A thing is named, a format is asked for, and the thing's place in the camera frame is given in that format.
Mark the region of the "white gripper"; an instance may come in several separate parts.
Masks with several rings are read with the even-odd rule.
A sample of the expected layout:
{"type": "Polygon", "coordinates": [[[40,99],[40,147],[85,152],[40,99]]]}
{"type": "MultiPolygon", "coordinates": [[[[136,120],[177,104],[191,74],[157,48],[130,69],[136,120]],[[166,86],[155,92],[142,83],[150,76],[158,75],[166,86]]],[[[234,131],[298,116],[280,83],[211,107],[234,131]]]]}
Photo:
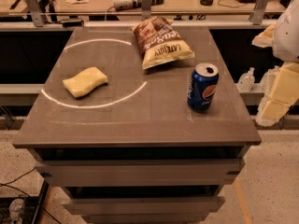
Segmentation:
{"type": "Polygon", "coordinates": [[[292,0],[277,24],[256,35],[252,45],[272,47],[274,56],[285,61],[270,80],[270,89],[264,91],[255,118],[260,126],[269,127],[299,100],[299,0],[292,0]]]}

